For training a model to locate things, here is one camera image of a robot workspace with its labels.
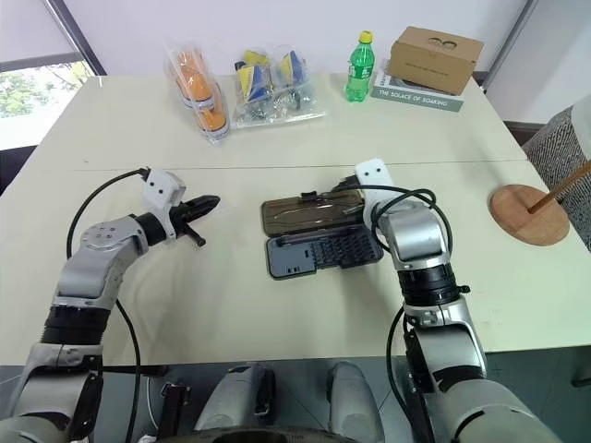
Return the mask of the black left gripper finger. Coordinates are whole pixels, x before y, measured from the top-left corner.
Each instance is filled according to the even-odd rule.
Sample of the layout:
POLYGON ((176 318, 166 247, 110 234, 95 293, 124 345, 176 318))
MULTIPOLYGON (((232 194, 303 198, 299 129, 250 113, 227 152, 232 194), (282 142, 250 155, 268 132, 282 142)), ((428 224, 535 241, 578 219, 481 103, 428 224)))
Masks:
POLYGON ((196 218, 194 217, 185 217, 183 219, 182 230, 184 235, 188 236, 197 247, 203 247, 206 245, 206 240, 190 226, 190 223, 195 220, 196 218))
POLYGON ((204 195, 185 202, 186 215, 207 215, 214 210, 221 199, 214 195, 204 195))

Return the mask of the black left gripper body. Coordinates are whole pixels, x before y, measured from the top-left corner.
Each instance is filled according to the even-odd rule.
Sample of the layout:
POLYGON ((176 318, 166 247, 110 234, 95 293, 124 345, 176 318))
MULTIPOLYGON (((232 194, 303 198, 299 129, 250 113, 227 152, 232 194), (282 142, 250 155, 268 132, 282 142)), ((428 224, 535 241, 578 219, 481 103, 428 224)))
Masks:
POLYGON ((183 232, 185 225, 194 221, 193 212, 195 204, 192 200, 181 202, 169 211, 170 221, 176 232, 183 232))

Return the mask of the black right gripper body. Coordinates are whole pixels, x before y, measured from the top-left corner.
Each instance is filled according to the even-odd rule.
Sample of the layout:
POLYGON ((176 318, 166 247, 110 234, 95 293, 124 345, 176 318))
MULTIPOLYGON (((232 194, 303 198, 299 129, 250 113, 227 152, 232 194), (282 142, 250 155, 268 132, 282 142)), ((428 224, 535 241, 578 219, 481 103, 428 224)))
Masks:
POLYGON ((349 175, 343 178, 331 189, 331 193, 361 192, 361 183, 356 175, 349 175))

